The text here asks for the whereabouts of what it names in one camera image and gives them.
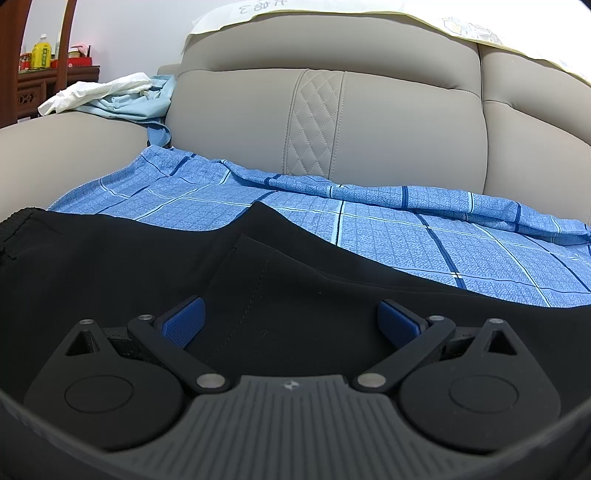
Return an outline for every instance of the sofa armrest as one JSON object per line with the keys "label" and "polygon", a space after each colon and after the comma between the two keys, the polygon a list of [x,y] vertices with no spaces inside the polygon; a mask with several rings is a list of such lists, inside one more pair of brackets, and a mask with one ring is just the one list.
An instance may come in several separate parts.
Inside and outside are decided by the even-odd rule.
{"label": "sofa armrest", "polygon": [[0,220],[49,207],[72,188],[131,163],[146,147],[144,127],[81,112],[0,129]]}

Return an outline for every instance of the gray ribbed base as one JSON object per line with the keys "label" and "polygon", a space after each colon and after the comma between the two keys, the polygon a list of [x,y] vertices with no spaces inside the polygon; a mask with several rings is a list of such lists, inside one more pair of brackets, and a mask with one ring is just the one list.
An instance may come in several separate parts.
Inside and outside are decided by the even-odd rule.
{"label": "gray ribbed base", "polygon": [[430,443],[343,377],[242,377],[158,440],[107,456],[158,480],[429,479],[487,462]]}

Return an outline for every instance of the blue checkered cloth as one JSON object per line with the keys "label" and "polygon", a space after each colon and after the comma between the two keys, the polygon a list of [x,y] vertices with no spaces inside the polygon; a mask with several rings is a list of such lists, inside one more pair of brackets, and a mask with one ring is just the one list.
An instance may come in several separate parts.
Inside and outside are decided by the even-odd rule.
{"label": "blue checkered cloth", "polygon": [[587,225],[461,190],[338,185],[152,146],[50,210],[203,231],[227,225],[256,201],[328,242],[412,275],[531,305],[591,304]]}

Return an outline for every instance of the wooden cabinet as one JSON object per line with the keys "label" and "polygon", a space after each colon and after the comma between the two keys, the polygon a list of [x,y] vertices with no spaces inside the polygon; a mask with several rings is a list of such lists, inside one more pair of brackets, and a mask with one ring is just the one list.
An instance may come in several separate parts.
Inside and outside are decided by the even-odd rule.
{"label": "wooden cabinet", "polygon": [[[17,84],[17,118],[38,116],[37,107],[56,94],[57,69],[20,72]],[[69,67],[67,84],[98,82],[99,67]]]}

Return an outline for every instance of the black pants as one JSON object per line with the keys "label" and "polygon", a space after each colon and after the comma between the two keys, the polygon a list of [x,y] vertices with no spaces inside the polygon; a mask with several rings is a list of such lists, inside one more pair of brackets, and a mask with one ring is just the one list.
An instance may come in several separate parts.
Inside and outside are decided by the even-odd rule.
{"label": "black pants", "polygon": [[0,388],[22,401],[80,319],[122,326],[192,294],[207,319],[187,350],[231,378],[356,375],[393,350],[375,317],[391,298],[460,326],[504,318],[558,389],[563,414],[591,395],[591,306],[526,306],[418,278],[262,203],[209,232],[38,209],[0,223]]}

